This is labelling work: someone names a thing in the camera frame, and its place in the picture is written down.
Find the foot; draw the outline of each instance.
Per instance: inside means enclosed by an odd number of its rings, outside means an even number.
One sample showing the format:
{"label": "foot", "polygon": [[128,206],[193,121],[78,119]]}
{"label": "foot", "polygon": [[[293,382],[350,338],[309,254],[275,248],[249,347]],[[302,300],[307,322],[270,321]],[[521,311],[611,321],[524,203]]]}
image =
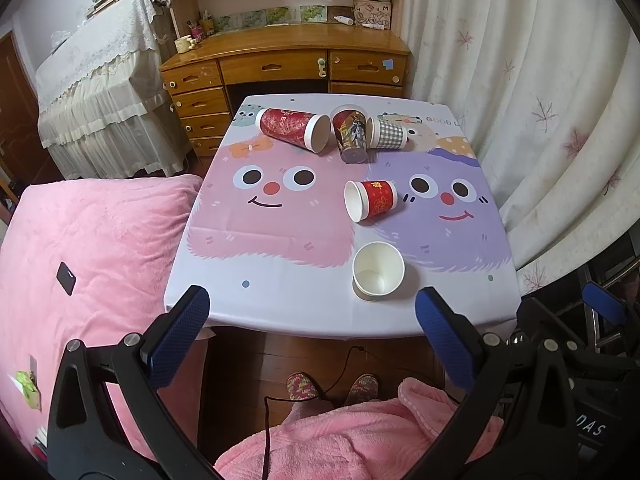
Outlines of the foot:
{"label": "foot", "polygon": [[320,396],[311,377],[302,372],[289,376],[289,379],[287,379],[287,391],[289,392],[290,400],[308,400]]}
{"label": "foot", "polygon": [[371,374],[363,374],[356,379],[349,390],[347,400],[344,401],[345,406],[359,404],[378,398],[378,379]]}

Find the screw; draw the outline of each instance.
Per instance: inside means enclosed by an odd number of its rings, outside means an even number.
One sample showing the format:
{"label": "screw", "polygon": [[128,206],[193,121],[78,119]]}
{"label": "screw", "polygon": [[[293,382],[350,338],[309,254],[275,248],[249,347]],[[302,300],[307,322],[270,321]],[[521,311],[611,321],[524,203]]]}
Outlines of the screw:
{"label": "screw", "polygon": [[75,352],[79,348],[80,348],[80,342],[78,341],[78,339],[72,339],[66,344],[66,349],[69,350],[70,352]]}
{"label": "screw", "polygon": [[136,334],[132,332],[124,336],[124,344],[125,346],[135,346],[140,342],[140,334]]}
{"label": "screw", "polygon": [[498,346],[500,344],[500,338],[492,332],[487,332],[482,336],[482,341],[489,346]]}
{"label": "screw", "polygon": [[555,352],[558,350],[558,343],[556,343],[553,339],[545,339],[545,348],[550,352]]}

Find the pink cartoon face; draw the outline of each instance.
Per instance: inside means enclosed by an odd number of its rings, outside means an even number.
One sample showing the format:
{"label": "pink cartoon face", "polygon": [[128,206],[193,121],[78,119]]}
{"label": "pink cartoon face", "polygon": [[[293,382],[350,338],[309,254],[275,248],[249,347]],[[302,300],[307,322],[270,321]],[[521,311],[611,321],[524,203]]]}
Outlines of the pink cartoon face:
{"label": "pink cartoon face", "polygon": [[220,148],[188,226],[188,247],[205,258],[264,254],[340,266],[353,247],[344,184],[366,169],[344,164],[337,151],[315,155],[263,135]]}

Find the pink blanket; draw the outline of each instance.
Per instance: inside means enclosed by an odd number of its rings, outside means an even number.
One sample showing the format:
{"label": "pink blanket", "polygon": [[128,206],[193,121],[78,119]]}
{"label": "pink blanket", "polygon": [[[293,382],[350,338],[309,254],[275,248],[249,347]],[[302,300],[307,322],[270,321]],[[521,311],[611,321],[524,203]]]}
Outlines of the pink blanket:
{"label": "pink blanket", "polygon": [[[65,344],[116,344],[164,312],[162,295],[202,180],[193,175],[31,186],[0,247],[0,409],[26,446],[47,427]],[[68,296],[60,262],[76,275]],[[197,341],[161,397],[196,441],[206,341]],[[8,376],[37,362],[42,411]],[[119,388],[113,403],[134,449],[151,456]]]}
{"label": "pink blanket", "polygon": [[[414,378],[398,397],[364,402],[271,428],[270,480],[393,480],[404,476],[448,423],[447,394]],[[469,457],[487,453],[502,428],[492,417]],[[224,453],[215,469],[225,480],[259,480],[264,432]]]}

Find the blue gripper pad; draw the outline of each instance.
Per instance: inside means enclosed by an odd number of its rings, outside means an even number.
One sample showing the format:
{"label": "blue gripper pad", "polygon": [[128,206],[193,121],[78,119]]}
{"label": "blue gripper pad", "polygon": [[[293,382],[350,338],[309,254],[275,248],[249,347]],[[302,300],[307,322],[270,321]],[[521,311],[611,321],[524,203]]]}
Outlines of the blue gripper pad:
{"label": "blue gripper pad", "polygon": [[148,381],[155,390],[171,384],[191,343],[209,317],[209,295],[204,288],[192,285],[165,316],[175,318],[146,359]]}
{"label": "blue gripper pad", "polygon": [[589,282],[582,288],[582,300],[611,324],[626,323],[625,306],[597,283]]}
{"label": "blue gripper pad", "polygon": [[416,295],[415,317],[453,383],[470,392],[484,363],[478,331],[466,317],[455,314],[432,286]]}

